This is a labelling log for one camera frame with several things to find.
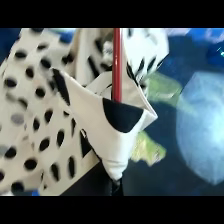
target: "dalmatian print fabric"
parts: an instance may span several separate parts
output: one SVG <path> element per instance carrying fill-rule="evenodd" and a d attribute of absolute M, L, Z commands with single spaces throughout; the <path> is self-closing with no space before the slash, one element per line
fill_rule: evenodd
<path fill-rule="evenodd" d="M 0 192 L 60 195 L 99 159 L 111 179 L 122 177 L 138 132 L 157 116 L 125 52 L 127 94 L 122 104 L 110 100 L 110 69 L 94 69 L 98 33 L 83 29 L 77 50 L 48 30 L 21 30 L 0 67 Z"/>

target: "light blue shape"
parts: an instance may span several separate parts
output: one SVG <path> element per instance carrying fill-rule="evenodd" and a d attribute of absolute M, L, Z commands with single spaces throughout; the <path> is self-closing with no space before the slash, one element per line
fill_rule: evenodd
<path fill-rule="evenodd" d="M 187 166 L 211 184 L 224 180 L 224 74 L 196 72 L 183 98 L 193 114 L 177 112 L 177 142 Z"/>

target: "red rod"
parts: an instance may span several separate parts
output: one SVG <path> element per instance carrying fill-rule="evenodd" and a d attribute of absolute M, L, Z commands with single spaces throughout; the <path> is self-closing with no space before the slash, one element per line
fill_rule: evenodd
<path fill-rule="evenodd" d="M 112 99 L 121 102 L 121 30 L 114 28 Z"/>

